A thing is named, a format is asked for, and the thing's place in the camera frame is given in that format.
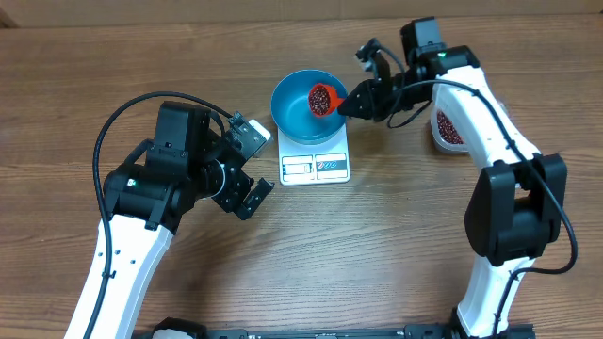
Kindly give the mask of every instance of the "label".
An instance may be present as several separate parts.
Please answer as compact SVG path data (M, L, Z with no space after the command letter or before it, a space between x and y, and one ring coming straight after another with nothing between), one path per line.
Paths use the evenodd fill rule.
M317 155L317 179L345 178L348 176L346 155L323 154Z

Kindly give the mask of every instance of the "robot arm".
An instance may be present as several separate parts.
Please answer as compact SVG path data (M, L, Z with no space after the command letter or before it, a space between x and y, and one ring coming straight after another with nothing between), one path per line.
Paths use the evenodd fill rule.
M143 141L106 177L113 252L105 253L101 221L90 273L65 338L84 337L107 255L112 255L112 273L90 338L130 338L149 282L185 212L197 200L211 198L245 220L271 192L273 184L263 178L251 190L253 179L241 170L271 141L269 131L237 112L229 119L230 130L219 122L218 136L209 129L215 114L197 105L165 102L154 140ZM145 164L136 164L144 152Z
M543 189L531 179L527 164L509 147L493 114L498 116L518 151L551 187L560 204L567 169L558 155L541 156L519 133L488 88L477 58L466 46L447 48L434 18L413 21L404 26L400 34L409 70L390 79L381 51L390 52L372 39L360 48L356 57L365 71L373 71L375 76L358 85L338 112L383 121L394 112L410 110L415 104L431 100L432 119L436 119L440 111L450 119L480 172L464 218L476 258L467 292L453 313L452 325L462 338L490 338L497 321L497 334L513 332L508 330L507 315L523 274L517 276L498 314L507 281L517 269L531 267L546 244L557 239L561 221ZM396 61L403 72L401 62ZM402 89L437 79L478 90L494 112L473 92L458 86L436 83ZM516 199L517 187L528 190L528 197ZM519 331L521 334L513 338L533 335L531 330Z

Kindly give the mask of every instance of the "coffee bean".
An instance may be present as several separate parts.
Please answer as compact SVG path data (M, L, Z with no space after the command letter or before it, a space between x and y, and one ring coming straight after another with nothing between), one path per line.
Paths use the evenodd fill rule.
M445 142L454 145L464 144L463 139L452 125L452 121L450 121L442 111L437 112L437 129Z
M317 87L310 93L308 98L310 103L310 110L318 116L327 114L331 107L331 98L329 98L329 92L323 86Z

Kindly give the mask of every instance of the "wood grain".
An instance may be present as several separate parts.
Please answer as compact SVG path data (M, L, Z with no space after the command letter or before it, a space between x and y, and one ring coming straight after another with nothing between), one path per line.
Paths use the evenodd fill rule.
M0 0L19 27L594 14L603 0Z
M539 338L603 330L603 22L599 15L464 17L440 21L467 44L497 97L543 153L569 168L566 210L577 267L528 276L512 322ZM318 68L351 89L351 59L377 37L400 51L408 19L322 23L175 24L0 31L0 337L61 338L96 242L94 140L108 115L143 92L178 90L259 119L273 133L274 86ZM111 127L102 177L153 134L160 101ZM344 185L277 185L253 218L198 202L149 287L137 328L166 316L212 329L300 330L445 322L473 262L463 215L477 180L466 156L432 144L424 115L406 128L350 121ZM251 161L278 182L277 149ZM565 236L539 266L561 266Z

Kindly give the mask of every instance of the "black cable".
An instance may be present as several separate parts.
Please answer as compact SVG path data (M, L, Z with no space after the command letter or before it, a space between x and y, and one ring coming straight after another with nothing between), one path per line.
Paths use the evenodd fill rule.
M405 120L403 123L401 124L397 124L396 126L392 126L392 118L394 118L395 114L392 114L389 116L389 119L387 120L387 128L400 128L403 126L406 126L407 124L413 122L413 120L418 117L421 113L423 113L423 111L429 107L429 105L432 103L431 100L429 100L426 104L424 104L422 107L420 107L412 116L410 116L410 118L408 118L407 120Z
M569 237L570 246L571 246L571 256L570 256L569 262L562 268L549 269L549 268L538 268L538 267L525 267L525 268L519 268L519 269L515 270L513 273L511 273L511 276L509 277L509 280L507 281L507 284L505 286L505 290L502 294L502 297L500 298L500 303L498 304L497 313L495 314L495 323L494 323L492 337L498 338L498 334L497 334L498 322L500 321L500 316L502 315L502 310L504 309L505 303L507 301L507 297L509 296L509 293L511 292L511 287L513 285L513 282L517 279L519 274L539 273L539 274L557 275L557 274L566 273L567 271L572 269L572 267L574 267L574 265L576 264L576 261L578 260L578 241L576 240L576 234L574 233L574 228L572 227L572 224L569 221L569 217L565 214L565 211L563 211L563 208L561 207L561 205L559 204L559 202L557 201L557 199L551 192L551 190L548 187L548 185L546 184L545 180L542 178L540 173L538 173L538 171L534 168L534 166L531 164L531 162L528 161L528 159L526 159L526 157L519 151L514 140L509 135L509 132L507 132L507 129L505 128L502 120L498 116L498 113L494 110L494 108L492 107L492 104L490 104L488 99L486 99L478 89L473 89L473 88L469 87L468 85L465 85L465 84L462 84L459 82L455 82L455 81L449 81L449 80L444 80L444 79L434 79L434 80L420 81L420 82L417 82L417 83L414 83L411 85L407 85L407 86L403 87L402 89L400 89L400 92L404 92L407 89L411 89L411 88L415 88L415 87L434 85L434 84L444 84L444 85L453 86L453 87L456 87L459 89L467 90L474 96L478 97L483 102L483 104L486 106L486 108L490 111L490 114L492 114L492 117L494 118L495 123L497 124L497 127L500 130L500 133L503 135L503 137L509 144L508 147L515 153L515 155L519 158L519 160L528 167L528 169L532 173L532 176L538 182L538 185L544 190L544 192L546 193L548 198L553 202L553 205L555 206L555 209L559 212L563 225L565 226L565 230L567 231L567 236Z
M106 131L109 129L109 126L111 126L111 123L113 123L117 119L117 117L119 117L120 114L123 113L124 110L139 102L156 97L175 97L187 99L197 104L207 106L217 111L226 118L233 117L228 112L219 108L218 106L213 105L205 100L194 97L192 95L172 91L157 91L140 95L139 97L128 101L127 103L123 104L120 108L118 108L113 114L111 114L111 116L106 120L105 125L101 129L101 133L99 133L98 138L96 139L96 144L94 145L94 154L92 156L92 176L94 179L94 190L96 191L96 200L98 201L98 208L101 211L101 219L103 220L103 227L105 229L105 269L103 270L103 281L101 282L101 288L98 292L98 297L96 299L96 303L94 304L92 315L90 316L90 322L88 323L88 326L86 327L86 332L84 333L84 339L89 339L92 335L94 325L96 324L96 319L98 318L98 314L101 312L101 307L103 306L103 299L105 299L106 286L108 285L109 279L111 278L111 258L113 254L113 244L111 240L111 229L109 228L109 216L105 206L105 199L103 198L103 189L101 187L101 178L98 170L98 162L101 154L101 145L103 144L103 139L105 138L105 134Z

